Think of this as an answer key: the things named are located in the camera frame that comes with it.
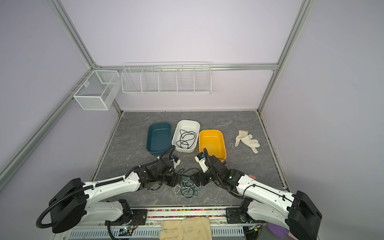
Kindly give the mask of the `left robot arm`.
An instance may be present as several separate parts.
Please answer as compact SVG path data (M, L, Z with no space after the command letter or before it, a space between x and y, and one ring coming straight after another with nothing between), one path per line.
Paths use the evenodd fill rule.
M174 186L175 168L180 160L171 156L133 167L125 175L95 181L69 181L50 201L36 221L39 229L51 228L53 233L63 233L78 224L104 222L105 225L129 225L134 218L126 200L106 202L114 196L150 190L153 185Z

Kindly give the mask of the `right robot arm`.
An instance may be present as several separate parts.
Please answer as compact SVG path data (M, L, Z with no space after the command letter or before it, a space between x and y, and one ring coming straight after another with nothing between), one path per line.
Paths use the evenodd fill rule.
M213 182L232 196L243 199L239 213L247 222L256 220L278 225L299 240L317 239L323 216L306 193L274 189L241 171L228 169L221 160L207 153L199 153L195 160L201 167L195 175L197 183L205 186Z

